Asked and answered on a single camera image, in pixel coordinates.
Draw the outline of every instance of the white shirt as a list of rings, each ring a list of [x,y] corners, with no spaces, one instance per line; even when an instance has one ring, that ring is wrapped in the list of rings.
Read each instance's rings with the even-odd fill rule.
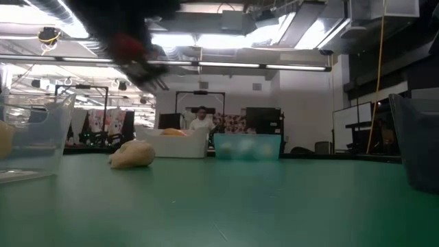
[[[196,130],[198,128],[208,128],[209,130],[213,130],[215,124],[213,124],[212,119],[208,119],[207,117],[203,120],[194,119],[189,125],[190,130]]]

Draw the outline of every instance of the orange object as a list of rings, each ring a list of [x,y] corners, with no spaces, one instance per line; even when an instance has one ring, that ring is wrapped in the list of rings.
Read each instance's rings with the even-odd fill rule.
[[[147,54],[142,42],[126,34],[117,34],[110,44],[113,55],[121,62],[140,60]]]
[[[173,136],[173,137],[185,137],[186,134],[181,131],[181,130],[177,130],[174,128],[168,128],[168,129],[164,129],[160,135],[167,135],[167,136]]]

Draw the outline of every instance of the person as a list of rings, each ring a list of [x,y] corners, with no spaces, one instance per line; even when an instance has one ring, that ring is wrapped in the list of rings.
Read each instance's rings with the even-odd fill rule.
[[[206,117],[207,108],[204,106],[200,106],[197,111],[197,118],[194,119],[189,125],[190,130],[196,130],[198,128],[208,128],[212,131],[215,128],[215,124],[213,124],[212,119]]]

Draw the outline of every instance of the white plastic bin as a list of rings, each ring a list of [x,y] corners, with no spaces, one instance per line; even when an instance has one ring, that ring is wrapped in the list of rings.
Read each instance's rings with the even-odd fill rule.
[[[69,130],[75,95],[0,95],[0,120],[9,126],[0,139],[13,131],[12,142],[3,142],[0,183],[55,174]]]
[[[160,136],[163,130],[152,130],[136,125],[136,139],[146,141],[156,150],[157,157],[204,158],[209,129],[182,130],[186,137]]]

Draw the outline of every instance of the trash can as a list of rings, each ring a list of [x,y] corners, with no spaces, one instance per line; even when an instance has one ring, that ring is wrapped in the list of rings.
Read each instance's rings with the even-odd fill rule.
[[[439,194],[439,100],[389,95],[409,184]]]

